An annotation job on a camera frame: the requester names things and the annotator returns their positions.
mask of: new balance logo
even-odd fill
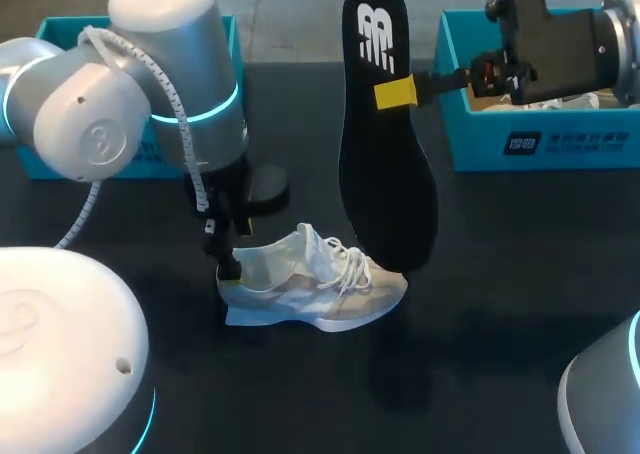
[[[393,56],[387,50],[393,47],[391,17],[384,9],[375,11],[368,4],[358,6],[358,31],[367,38],[360,43],[360,57],[394,74]]]

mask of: shoelace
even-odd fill
[[[329,244],[335,257],[344,260],[344,268],[333,281],[320,284],[318,286],[319,289],[328,289],[338,285],[340,286],[338,297],[342,297],[345,292],[351,289],[366,289],[371,286],[371,271],[369,269],[367,256],[365,256],[360,249],[357,247],[347,249],[342,245],[342,242],[335,237],[329,237],[325,239],[325,242]],[[358,284],[363,274],[366,282],[364,284]]]

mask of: shoe sole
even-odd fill
[[[383,12],[391,21],[386,33],[391,34],[393,47],[382,54],[376,45],[378,35],[367,40],[360,33],[363,6],[369,7],[364,19],[375,24],[376,33],[385,19]],[[371,19],[372,15],[382,17]],[[345,0],[342,41],[345,110],[338,172],[342,203],[368,256],[387,271],[416,271],[431,257],[436,238],[436,184],[413,129],[410,107],[379,111],[374,91],[378,84],[411,73],[404,0]],[[366,49],[383,57],[371,53],[369,61]]]
[[[370,324],[373,321],[380,319],[382,316],[391,312],[402,300],[398,301],[388,308],[371,314],[367,317],[360,317],[358,319],[352,319],[348,321],[332,321],[329,319],[315,318],[309,319],[303,316],[291,317],[284,316],[283,314],[268,312],[268,311],[256,311],[249,309],[239,309],[237,307],[229,307],[227,312],[226,324],[228,326],[242,326],[242,327],[260,327],[260,326],[272,326],[281,322],[287,321],[301,321],[311,324],[324,332],[344,332],[352,329],[357,329],[366,324]]]

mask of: box label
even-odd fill
[[[544,152],[548,154],[620,153],[624,151],[628,132],[554,132],[549,135]]]
[[[514,131],[507,139],[504,148],[505,156],[532,156],[538,150],[538,145],[542,139],[540,132]]]

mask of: round white dome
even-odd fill
[[[142,309],[102,264],[0,249],[0,452],[70,454],[136,393],[149,352]]]
[[[130,32],[176,29],[202,16],[215,0],[109,0],[111,22]]]

